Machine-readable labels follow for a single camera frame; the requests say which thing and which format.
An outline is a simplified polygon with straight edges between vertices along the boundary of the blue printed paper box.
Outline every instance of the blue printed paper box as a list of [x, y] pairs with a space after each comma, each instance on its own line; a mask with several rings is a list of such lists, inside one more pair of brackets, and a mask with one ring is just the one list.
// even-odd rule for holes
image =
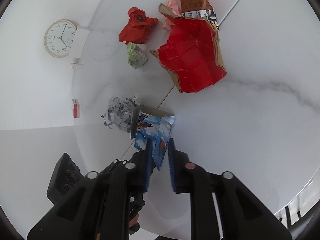
[[167, 150], [175, 116], [148, 106], [137, 106], [133, 110], [131, 139], [135, 138], [134, 147], [146, 149], [147, 140], [152, 140], [152, 157], [158, 171], [161, 168]]

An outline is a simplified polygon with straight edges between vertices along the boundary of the crumpled red paper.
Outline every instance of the crumpled red paper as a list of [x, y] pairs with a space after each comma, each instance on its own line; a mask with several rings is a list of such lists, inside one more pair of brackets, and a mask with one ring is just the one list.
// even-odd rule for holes
[[157, 18], [146, 17], [146, 12], [137, 7], [128, 11], [129, 22], [119, 34], [119, 41], [134, 44], [146, 43], [147, 35], [152, 32], [152, 26], [158, 23]]
[[[175, 15], [181, 16], [181, 2], [179, 0], [168, 0], [165, 5], [171, 8], [172, 12]], [[168, 18], [166, 18], [163, 28], [167, 29], [168, 31], [171, 31], [173, 27], [174, 27], [174, 24], [170, 22]]]
[[167, 43], [150, 53], [168, 71], [179, 92], [195, 93], [222, 79], [227, 72], [218, 31], [208, 20], [176, 16], [164, 4], [160, 4], [159, 11], [175, 26]]

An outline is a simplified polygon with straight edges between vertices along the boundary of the torn red cardboard box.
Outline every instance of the torn red cardboard box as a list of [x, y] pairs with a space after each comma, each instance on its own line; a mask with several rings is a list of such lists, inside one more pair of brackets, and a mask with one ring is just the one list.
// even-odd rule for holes
[[218, 31], [206, 18], [183, 18], [160, 4], [159, 11], [173, 27], [167, 43], [150, 53], [170, 74], [179, 92], [195, 93], [211, 86], [226, 74]]

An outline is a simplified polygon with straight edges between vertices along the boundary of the wall clock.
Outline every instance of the wall clock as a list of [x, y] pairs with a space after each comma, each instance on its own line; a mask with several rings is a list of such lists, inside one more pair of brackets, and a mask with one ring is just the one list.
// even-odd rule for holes
[[50, 25], [44, 36], [44, 46], [50, 55], [65, 57], [69, 55], [76, 27], [68, 20], [59, 20]]

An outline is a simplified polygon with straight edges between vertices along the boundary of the crumpled paper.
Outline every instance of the crumpled paper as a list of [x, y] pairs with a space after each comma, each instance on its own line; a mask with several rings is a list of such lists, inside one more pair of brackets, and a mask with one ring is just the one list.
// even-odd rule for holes
[[128, 64], [134, 69], [140, 68], [148, 60], [146, 54], [138, 46], [129, 42], [127, 45]]
[[[172, 9], [172, 12], [175, 15], [181, 16], [181, 2], [180, 0], [168, 0], [166, 3], [166, 6]], [[163, 28], [167, 29], [168, 31], [171, 31], [171, 29], [174, 27], [174, 24], [168, 19], [165, 19]]]
[[146, 12], [137, 7], [132, 7], [128, 11], [129, 21], [119, 34], [119, 41], [135, 44], [146, 43], [147, 35], [152, 32], [152, 26], [158, 23], [157, 18], [146, 17]]
[[131, 133], [131, 117], [133, 109], [141, 105], [141, 101], [137, 95], [133, 95], [132, 98], [126, 98], [123, 103], [120, 102], [120, 98], [111, 97], [109, 100], [109, 106], [105, 114], [101, 117], [104, 119], [104, 125], [111, 129], [111, 125], [115, 124], [119, 130], [124, 130]]

